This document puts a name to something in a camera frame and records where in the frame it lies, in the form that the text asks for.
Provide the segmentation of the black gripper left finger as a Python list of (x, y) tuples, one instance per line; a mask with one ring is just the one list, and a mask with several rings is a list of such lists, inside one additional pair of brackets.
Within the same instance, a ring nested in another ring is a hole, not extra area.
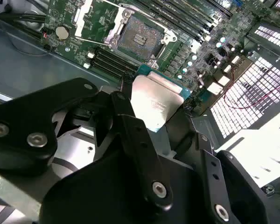
[(169, 211), (170, 181), (129, 98), (120, 91), (99, 91), (83, 78), (0, 104), (0, 170), (43, 173), (57, 151), (57, 139), (86, 124), (96, 132), (99, 156), (94, 162), (122, 152), (135, 169), (145, 201), (157, 214)]

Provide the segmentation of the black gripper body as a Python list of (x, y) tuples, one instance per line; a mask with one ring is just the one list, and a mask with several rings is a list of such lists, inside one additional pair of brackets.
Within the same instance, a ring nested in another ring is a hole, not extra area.
[(157, 214), (140, 193), (135, 169), (114, 152), (57, 182), (46, 194), (42, 224), (209, 224), (203, 190), (190, 166), (160, 156), (173, 206)]

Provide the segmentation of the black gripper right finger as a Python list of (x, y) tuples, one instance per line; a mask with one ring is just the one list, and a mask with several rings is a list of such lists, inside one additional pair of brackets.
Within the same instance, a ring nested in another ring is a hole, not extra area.
[(169, 141), (178, 161), (190, 165), (203, 191), (204, 212), (212, 224), (268, 224), (264, 194), (229, 152), (215, 153), (190, 116), (176, 112), (169, 120)]

